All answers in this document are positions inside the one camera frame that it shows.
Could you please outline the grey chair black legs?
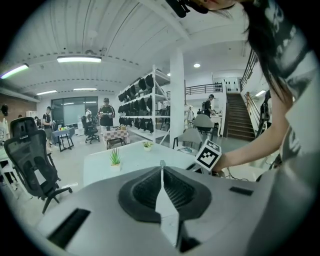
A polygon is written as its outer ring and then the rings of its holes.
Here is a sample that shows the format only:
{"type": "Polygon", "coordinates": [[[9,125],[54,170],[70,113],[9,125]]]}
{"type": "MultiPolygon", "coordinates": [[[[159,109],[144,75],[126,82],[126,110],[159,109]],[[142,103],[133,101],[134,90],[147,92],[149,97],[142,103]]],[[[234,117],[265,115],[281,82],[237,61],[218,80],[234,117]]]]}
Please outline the grey chair black legs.
{"type": "Polygon", "coordinates": [[[195,149],[197,152],[188,154],[195,156],[202,147],[203,141],[199,131],[196,128],[188,128],[182,135],[174,138],[172,149],[178,151],[182,147],[189,147],[195,149]]]}
{"type": "Polygon", "coordinates": [[[199,114],[196,116],[193,122],[193,127],[196,128],[202,136],[206,139],[213,140],[214,136],[214,123],[205,114],[199,114]]]}

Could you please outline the brown staircase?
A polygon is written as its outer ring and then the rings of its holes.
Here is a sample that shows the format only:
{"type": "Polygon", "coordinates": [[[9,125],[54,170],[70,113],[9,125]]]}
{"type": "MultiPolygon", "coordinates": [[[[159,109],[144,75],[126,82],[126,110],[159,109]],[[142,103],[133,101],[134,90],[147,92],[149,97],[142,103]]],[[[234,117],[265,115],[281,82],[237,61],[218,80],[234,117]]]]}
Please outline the brown staircase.
{"type": "Polygon", "coordinates": [[[223,137],[248,142],[256,138],[249,112],[240,93],[226,94],[223,137]]]}

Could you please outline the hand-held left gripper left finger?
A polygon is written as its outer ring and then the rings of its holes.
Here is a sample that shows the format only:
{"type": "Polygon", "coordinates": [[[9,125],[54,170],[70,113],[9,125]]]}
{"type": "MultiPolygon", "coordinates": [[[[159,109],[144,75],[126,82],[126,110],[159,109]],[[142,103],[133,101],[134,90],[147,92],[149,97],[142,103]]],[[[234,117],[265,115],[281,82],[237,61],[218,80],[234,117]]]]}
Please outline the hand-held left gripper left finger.
{"type": "Polygon", "coordinates": [[[72,193],[46,212],[37,230],[46,238],[77,209],[89,212],[63,253],[72,256],[178,256],[158,223],[136,221],[119,205],[120,188],[151,168],[104,179],[72,193]]]}

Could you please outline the black mesh office chair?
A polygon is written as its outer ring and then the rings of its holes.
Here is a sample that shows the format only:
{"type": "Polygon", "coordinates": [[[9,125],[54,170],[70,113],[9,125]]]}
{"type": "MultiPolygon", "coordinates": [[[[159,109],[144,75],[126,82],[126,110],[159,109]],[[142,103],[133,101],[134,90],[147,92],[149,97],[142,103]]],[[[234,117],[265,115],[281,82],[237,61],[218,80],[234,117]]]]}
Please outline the black mesh office chair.
{"type": "Polygon", "coordinates": [[[52,200],[59,202],[57,195],[71,187],[60,188],[58,171],[50,162],[46,147],[46,133],[37,129],[32,117],[22,117],[10,123],[11,138],[4,142],[5,152],[26,191],[45,201],[44,214],[52,200]]]}

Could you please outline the spiky green potted plant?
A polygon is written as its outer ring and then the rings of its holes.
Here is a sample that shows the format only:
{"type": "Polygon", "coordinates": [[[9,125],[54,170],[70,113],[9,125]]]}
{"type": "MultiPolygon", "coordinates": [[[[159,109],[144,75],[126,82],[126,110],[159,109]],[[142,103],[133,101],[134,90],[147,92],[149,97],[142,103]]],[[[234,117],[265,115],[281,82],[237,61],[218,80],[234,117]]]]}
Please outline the spiky green potted plant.
{"type": "Polygon", "coordinates": [[[114,172],[120,172],[121,171],[121,158],[118,148],[111,149],[110,153],[110,166],[111,170],[114,172]]]}

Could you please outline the small black office chair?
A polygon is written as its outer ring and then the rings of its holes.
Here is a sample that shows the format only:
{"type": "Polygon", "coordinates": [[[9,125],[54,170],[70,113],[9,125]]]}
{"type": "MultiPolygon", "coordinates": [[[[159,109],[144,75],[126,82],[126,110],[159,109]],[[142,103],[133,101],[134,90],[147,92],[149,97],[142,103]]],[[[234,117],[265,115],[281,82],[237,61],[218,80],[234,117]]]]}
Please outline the small black office chair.
{"type": "Polygon", "coordinates": [[[84,135],[86,136],[85,143],[92,143],[92,141],[100,142],[100,136],[98,135],[97,127],[91,122],[87,122],[87,118],[83,115],[81,122],[84,128],[84,135]]]}

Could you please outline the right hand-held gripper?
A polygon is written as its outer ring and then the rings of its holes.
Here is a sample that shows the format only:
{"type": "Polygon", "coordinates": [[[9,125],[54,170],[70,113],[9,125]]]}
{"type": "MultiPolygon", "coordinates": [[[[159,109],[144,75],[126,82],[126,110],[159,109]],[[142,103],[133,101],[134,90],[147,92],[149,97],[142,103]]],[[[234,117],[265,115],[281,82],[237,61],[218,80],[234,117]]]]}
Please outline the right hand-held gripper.
{"type": "Polygon", "coordinates": [[[195,156],[194,162],[186,168],[187,171],[200,174],[211,174],[213,167],[217,164],[222,156],[222,148],[206,139],[203,146],[195,156]]]}

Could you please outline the person's right forearm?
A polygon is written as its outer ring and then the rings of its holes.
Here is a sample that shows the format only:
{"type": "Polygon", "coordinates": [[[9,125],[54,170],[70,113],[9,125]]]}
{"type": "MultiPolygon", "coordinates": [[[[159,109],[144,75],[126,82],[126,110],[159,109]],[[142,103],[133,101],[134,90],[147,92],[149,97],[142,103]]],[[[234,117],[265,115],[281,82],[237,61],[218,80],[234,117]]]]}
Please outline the person's right forearm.
{"type": "Polygon", "coordinates": [[[262,135],[241,148],[224,153],[212,171],[218,173],[224,168],[247,164],[277,151],[289,127],[285,117],[287,111],[285,108],[275,110],[273,123],[262,135]]]}

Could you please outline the checkered cloth table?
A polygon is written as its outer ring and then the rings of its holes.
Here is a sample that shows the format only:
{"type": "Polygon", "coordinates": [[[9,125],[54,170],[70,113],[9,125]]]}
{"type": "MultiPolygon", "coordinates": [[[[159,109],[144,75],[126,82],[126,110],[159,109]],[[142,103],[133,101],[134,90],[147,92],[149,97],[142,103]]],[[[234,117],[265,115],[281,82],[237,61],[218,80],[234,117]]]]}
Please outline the checkered cloth table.
{"type": "Polygon", "coordinates": [[[124,126],[119,126],[116,129],[107,130],[102,134],[102,138],[105,147],[107,146],[107,140],[110,139],[123,138],[125,139],[126,144],[130,143],[129,131],[124,126]]]}

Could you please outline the black metal bench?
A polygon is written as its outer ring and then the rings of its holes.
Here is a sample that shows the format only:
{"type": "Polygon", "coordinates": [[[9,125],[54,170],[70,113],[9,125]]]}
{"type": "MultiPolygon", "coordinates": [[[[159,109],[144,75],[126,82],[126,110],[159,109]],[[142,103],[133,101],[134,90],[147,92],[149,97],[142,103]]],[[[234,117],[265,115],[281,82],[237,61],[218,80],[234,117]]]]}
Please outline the black metal bench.
{"type": "Polygon", "coordinates": [[[121,144],[121,146],[126,145],[126,141],[123,138],[114,138],[114,139],[108,139],[106,141],[106,149],[109,150],[111,149],[113,146],[117,145],[117,144],[121,144]]]}

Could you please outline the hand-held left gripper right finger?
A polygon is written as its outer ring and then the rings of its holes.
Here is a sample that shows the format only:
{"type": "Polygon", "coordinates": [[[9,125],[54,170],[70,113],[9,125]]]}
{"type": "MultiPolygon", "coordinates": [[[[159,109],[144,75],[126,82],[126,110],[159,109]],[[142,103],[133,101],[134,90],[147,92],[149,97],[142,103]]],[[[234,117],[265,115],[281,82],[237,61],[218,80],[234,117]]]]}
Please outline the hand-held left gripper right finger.
{"type": "Polygon", "coordinates": [[[176,210],[164,221],[175,245],[163,246],[163,256],[249,256],[259,183],[166,166],[163,188],[176,210]]]}

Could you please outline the black balcony railing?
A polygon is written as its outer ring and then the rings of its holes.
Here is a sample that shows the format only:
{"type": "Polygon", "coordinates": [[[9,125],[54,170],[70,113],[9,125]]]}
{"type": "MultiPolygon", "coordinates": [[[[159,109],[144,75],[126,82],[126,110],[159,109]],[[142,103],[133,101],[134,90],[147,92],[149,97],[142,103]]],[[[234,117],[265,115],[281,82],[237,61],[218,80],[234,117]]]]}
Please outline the black balcony railing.
{"type": "Polygon", "coordinates": [[[222,83],[201,84],[185,88],[186,95],[216,94],[224,91],[222,83]]]}

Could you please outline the small blue-cloth table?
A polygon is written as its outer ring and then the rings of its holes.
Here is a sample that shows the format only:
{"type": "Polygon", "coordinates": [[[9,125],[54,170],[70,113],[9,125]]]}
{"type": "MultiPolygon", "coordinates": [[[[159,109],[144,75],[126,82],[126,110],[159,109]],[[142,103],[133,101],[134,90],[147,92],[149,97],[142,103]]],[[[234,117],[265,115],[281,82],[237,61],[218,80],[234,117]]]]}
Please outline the small blue-cloth table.
{"type": "Polygon", "coordinates": [[[72,136],[75,134],[73,127],[63,127],[61,130],[56,130],[52,133],[51,143],[58,145],[59,151],[72,150],[74,143],[72,136]]]}

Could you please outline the dark glass partition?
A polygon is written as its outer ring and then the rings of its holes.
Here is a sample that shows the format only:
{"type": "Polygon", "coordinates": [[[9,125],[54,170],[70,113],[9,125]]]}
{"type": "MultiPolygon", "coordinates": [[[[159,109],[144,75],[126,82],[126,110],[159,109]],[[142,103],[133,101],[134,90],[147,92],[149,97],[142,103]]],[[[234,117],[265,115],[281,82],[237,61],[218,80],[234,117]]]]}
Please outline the dark glass partition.
{"type": "Polygon", "coordinates": [[[51,100],[51,116],[58,125],[70,126],[82,122],[86,113],[92,120],[98,113],[98,97],[83,96],[51,100]]]}

